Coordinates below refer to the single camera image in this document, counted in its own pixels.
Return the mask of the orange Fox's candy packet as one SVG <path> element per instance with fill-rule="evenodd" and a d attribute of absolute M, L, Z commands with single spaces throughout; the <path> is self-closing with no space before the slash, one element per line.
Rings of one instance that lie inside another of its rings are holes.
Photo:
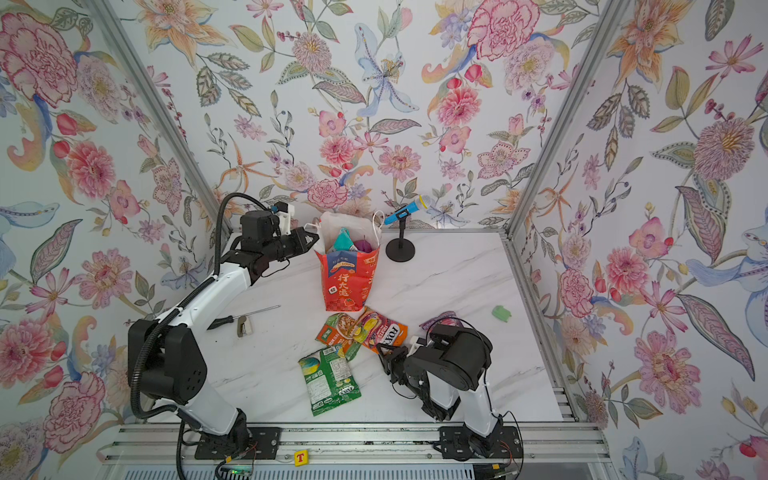
<path fill-rule="evenodd" d="M 357 320 L 352 339 L 378 354 L 378 346 L 401 346 L 408 336 L 408 327 L 365 307 Z"/>

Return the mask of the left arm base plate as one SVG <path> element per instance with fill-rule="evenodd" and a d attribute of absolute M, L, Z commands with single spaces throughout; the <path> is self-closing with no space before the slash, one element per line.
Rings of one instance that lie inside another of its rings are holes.
<path fill-rule="evenodd" d="M 247 460 L 275 460 L 280 445 L 282 429 L 279 427 L 248 427 L 226 436 L 203 433 L 198 441 L 196 460 L 221 461 L 231 457 Z"/>

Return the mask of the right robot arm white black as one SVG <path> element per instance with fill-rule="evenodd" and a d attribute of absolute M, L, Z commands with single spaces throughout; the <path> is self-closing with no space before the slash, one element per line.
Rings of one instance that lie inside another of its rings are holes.
<path fill-rule="evenodd" d="M 487 372 L 493 345 L 487 336 L 462 319 L 447 317 L 408 345 L 379 342 L 375 349 L 390 383 L 407 388 L 428 417 L 446 423 L 456 412 L 462 414 L 459 426 L 438 429 L 436 449 L 443 458 L 522 463 L 518 425 L 507 425 L 492 404 Z"/>

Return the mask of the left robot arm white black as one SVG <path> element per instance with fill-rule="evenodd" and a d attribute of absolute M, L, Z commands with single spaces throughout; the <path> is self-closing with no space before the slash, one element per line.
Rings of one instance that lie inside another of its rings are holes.
<path fill-rule="evenodd" d="M 319 237 L 292 227 L 292 205 L 268 207 L 241 216 L 241 233 L 226 248 L 225 209 L 240 193 L 220 203 L 215 224 L 211 274 L 175 306 L 154 320 L 139 320 L 128 333 L 130 407 L 139 420 L 174 413 L 198 432 L 238 442 L 247 437 L 245 414 L 228 403 L 207 381 L 207 364 L 195 331 L 206 329 L 237 296 L 252 287 L 273 262 L 287 262 L 309 252 Z"/>

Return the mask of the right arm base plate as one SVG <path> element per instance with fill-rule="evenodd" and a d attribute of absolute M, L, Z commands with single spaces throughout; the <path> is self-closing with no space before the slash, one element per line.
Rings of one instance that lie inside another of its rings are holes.
<path fill-rule="evenodd" d="M 468 461 L 474 458 L 518 460 L 523 458 L 523 443 L 514 426 L 497 426 L 482 437 L 466 426 L 443 426 L 438 429 L 435 446 L 443 459 Z"/>

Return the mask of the purple grape snack packet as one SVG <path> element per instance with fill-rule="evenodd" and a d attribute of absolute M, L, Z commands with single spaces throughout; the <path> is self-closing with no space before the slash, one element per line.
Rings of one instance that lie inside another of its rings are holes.
<path fill-rule="evenodd" d="M 375 250 L 375 248 L 365 239 L 354 241 L 353 244 L 359 252 L 371 253 Z"/>

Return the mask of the purple Fox's candy packet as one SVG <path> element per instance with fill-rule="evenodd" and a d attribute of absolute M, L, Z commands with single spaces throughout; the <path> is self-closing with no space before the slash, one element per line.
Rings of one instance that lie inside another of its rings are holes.
<path fill-rule="evenodd" d="M 464 326 L 462 319 L 457 316 L 455 311 L 445 311 L 421 323 L 419 328 L 424 332 L 428 332 L 435 324 L 457 327 Z"/>

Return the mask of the red paper bag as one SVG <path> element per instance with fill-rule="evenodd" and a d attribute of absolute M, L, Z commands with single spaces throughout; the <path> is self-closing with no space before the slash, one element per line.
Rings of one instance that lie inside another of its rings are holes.
<path fill-rule="evenodd" d="M 324 212 L 317 225 L 320 237 L 313 250 L 320 262 L 321 291 L 329 312 L 356 312 L 365 307 L 376 272 L 381 222 L 374 215 L 367 218 L 343 213 Z M 339 230 L 346 227 L 353 241 L 367 240 L 371 253 L 333 251 Z"/>

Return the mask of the orange green nut snack packet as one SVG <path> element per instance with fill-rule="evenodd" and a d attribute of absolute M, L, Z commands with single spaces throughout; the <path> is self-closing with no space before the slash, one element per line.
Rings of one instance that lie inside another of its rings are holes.
<path fill-rule="evenodd" d="M 353 360 L 361 344 L 354 339 L 358 320 L 345 312 L 330 315 L 315 339 L 323 345 L 340 345 L 347 360 Z"/>

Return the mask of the teal snack packet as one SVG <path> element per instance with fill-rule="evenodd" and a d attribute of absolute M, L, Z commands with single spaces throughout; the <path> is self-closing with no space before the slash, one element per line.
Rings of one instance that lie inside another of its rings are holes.
<path fill-rule="evenodd" d="M 346 227 L 342 227 L 339 230 L 339 234 L 333 243 L 333 251 L 356 251 L 354 241 L 352 240 L 351 233 Z"/>

